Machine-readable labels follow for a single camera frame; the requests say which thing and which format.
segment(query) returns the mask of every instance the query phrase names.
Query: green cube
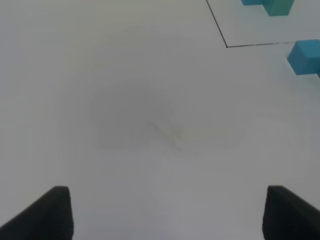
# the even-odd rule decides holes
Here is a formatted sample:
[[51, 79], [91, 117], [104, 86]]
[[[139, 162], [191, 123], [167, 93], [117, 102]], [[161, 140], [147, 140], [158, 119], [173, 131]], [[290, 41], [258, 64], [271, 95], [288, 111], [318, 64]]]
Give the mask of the green cube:
[[263, 0], [269, 16], [288, 16], [295, 0]]

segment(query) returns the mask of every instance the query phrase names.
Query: white table surface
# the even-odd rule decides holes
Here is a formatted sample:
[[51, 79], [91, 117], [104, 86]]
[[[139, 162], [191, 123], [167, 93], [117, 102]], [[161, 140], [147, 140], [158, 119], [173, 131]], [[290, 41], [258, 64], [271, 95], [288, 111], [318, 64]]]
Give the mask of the white table surface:
[[320, 207], [320, 82], [225, 48], [205, 0], [0, 2], [0, 224], [70, 187], [75, 240], [262, 240]]

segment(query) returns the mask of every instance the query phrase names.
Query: blue cube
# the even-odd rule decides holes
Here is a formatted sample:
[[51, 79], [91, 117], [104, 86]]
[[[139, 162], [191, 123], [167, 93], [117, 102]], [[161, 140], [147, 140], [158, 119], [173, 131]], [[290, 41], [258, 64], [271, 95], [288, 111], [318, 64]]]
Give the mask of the blue cube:
[[261, 5], [264, 0], [241, 0], [243, 5]]
[[295, 0], [263, 0], [269, 16], [288, 16]]
[[297, 41], [288, 61], [297, 75], [320, 73], [320, 40]]

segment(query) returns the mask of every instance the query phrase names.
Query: black line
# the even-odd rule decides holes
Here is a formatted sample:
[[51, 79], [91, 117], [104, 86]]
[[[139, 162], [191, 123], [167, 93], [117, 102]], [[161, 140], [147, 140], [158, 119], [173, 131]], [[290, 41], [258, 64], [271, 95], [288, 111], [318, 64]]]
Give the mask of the black line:
[[278, 45], [278, 44], [293, 44], [293, 43], [295, 43], [295, 42], [296, 42], [296, 41], [284, 41], [284, 42], [270, 42], [270, 43], [246, 44], [246, 45], [228, 46], [228, 48], [266, 46], [266, 45]]
[[212, 17], [213, 17], [213, 19], [214, 19], [214, 21], [215, 21], [216, 26], [218, 27], [219, 33], [220, 33], [220, 35], [221, 35], [221, 37], [222, 37], [222, 40], [223, 40], [223, 42], [224, 42], [224, 45], [225, 45], [225, 47], [226, 47], [227, 49], [228, 49], [228, 48], [241, 48], [241, 47], [254, 47], [254, 46], [266, 46], [266, 45], [278, 45], [278, 44], [292, 44], [292, 43], [295, 43], [295, 42], [296, 42], [296, 41], [284, 41], [284, 42], [270, 42], [270, 43], [244, 44], [244, 45], [229, 46], [229, 45], [227, 44], [227, 42], [226, 42], [226, 39], [225, 39], [225, 37], [224, 37], [224, 35], [223, 35], [222, 31], [221, 31], [221, 28], [220, 28], [220, 26], [219, 26], [219, 24], [218, 24], [218, 21], [217, 21], [217, 19], [216, 19], [216, 16], [215, 16], [214, 12], [212, 11], [212, 8], [211, 8], [208, 0], [205, 0], [205, 1], [206, 1], [206, 3], [208, 4], [208, 7], [209, 7], [209, 9], [210, 9], [210, 11], [211, 11], [211, 14], [212, 14]]
[[227, 44], [227, 42], [226, 42], [226, 40], [225, 40], [225, 37], [224, 37], [224, 35], [222, 34], [222, 31], [221, 31], [221, 29], [220, 29], [220, 26], [219, 26], [219, 24], [218, 24], [218, 22], [217, 22], [217, 19], [216, 19], [215, 15], [214, 15], [214, 12], [213, 12], [212, 9], [211, 9], [211, 6], [210, 6], [208, 0], [206, 0], [206, 3], [207, 3], [208, 6], [209, 6], [209, 9], [210, 9], [211, 14], [212, 14], [212, 16], [213, 16], [213, 19], [214, 19], [214, 21], [215, 21], [215, 24], [216, 24], [216, 26], [218, 27], [218, 30], [219, 30], [220, 35], [221, 35], [221, 37], [222, 37], [222, 40], [223, 40], [223, 42], [224, 42], [224, 44], [225, 44], [225, 47], [226, 47], [226, 48], [229, 48], [229, 46], [228, 46], [228, 44]]

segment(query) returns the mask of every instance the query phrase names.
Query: teal cube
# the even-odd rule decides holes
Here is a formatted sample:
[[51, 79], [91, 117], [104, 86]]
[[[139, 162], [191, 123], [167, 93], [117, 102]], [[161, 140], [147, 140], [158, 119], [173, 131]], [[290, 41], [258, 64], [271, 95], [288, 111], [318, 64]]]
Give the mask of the teal cube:
[[263, 0], [269, 16], [288, 16], [295, 0]]
[[243, 5], [262, 5], [264, 0], [241, 0]]
[[297, 75], [320, 73], [320, 40], [297, 41], [288, 61]]

